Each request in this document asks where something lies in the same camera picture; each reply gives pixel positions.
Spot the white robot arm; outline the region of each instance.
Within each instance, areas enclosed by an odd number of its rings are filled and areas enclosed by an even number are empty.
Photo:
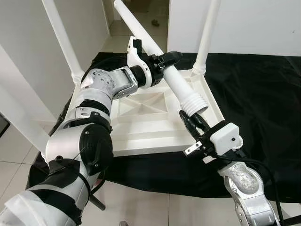
[[[130,38],[127,65],[114,71],[91,69],[82,80],[75,106],[50,137],[46,160],[50,174],[42,183],[16,195],[0,214],[0,225],[81,224],[81,214],[91,188],[112,158],[110,113],[113,99],[147,89],[160,82],[162,71],[175,64],[181,53],[141,59],[141,40]],[[239,129],[222,121],[210,128],[197,113],[180,117],[196,143],[184,151],[205,163],[217,158],[219,174],[235,203],[242,226],[280,225],[263,193],[259,174],[243,162],[233,161],[242,146]],[[196,127],[204,131],[200,135]]]

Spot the white joint cover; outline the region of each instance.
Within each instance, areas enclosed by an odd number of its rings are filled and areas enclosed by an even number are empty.
[[[133,66],[136,66],[136,65],[139,65],[144,74],[145,74],[145,85],[141,88],[143,89],[147,89],[149,87],[151,87],[151,81],[152,81],[152,78],[151,78],[151,71],[149,69],[149,67],[147,66],[147,64],[142,60],[140,59],[140,57],[138,56],[138,53],[137,53],[137,49],[134,47],[134,40],[136,40],[137,38],[135,38],[134,36],[131,36],[130,37],[130,41],[128,42],[128,46],[127,46],[127,65],[129,67],[133,67]]]
[[[211,135],[210,141],[214,144],[218,155],[240,145],[239,127],[232,122]]]
[[[194,91],[207,101],[202,113],[212,127],[224,120],[203,76],[180,71]],[[149,89],[113,100],[111,133],[114,156],[183,151],[195,143],[180,116],[180,103],[164,79]]]

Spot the white plastic pipe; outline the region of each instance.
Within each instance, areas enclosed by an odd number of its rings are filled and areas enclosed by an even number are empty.
[[[81,78],[84,75],[84,71],[81,69],[79,62],[76,58],[67,32],[62,23],[61,17],[58,14],[57,8],[53,0],[42,0],[44,8],[46,10],[49,21],[55,32],[56,38],[61,46],[63,54],[66,58],[68,66],[71,70],[71,76],[75,84],[81,82]]]
[[[155,43],[121,0],[115,0],[114,7],[134,36],[142,40],[142,47],[148,55],[163,54],[160,47]],[[208,107],[201,95],[192,90],[174,66],[166,68],[163,71],[163,74],[165,81],[178,98],[181,108],[189,116],[192,116],[194,113],[202,113]]]
[[[218,16],[218,11],[221,5],[221,0],[211,0],[208,10],[201,43],[198,49],[198,56],[193,65],[192,72],[195,75],[203,75],[206,72],[206,59],[210,47],[211,37],[214,31],[214,26]]]

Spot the floor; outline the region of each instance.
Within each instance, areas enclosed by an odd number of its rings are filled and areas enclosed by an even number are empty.
[[[133,12],[134,16],[159,45],[163,52],[167,49],[169,0],[151,0],[148,12]],[[159,26],[151,21],[156,19]],[[126,53],[129,37],[132,35],[123,20],[114,20],[110,25],[111,36],[105,42],[102,52]]]

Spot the black fabric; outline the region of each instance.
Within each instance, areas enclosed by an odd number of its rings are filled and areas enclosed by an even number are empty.
[[[300,223],[301,223],[301,215],[284,220],[285,226],[296,225]]]
[[[176,67],[190,69],[195,58],[184,53]],[[124,65],[125,54],[99,53],[91,68]],[[301,202],[301,57],[209,54],[206,66],[206,81],[226,121],[239,126],[248,157],[274,172],[281,202]],[[257,170],[273,200],[267,173]],[[106,179],[145,191],[229,196],[214,162],[205,165],[181,152],[115,157]]]

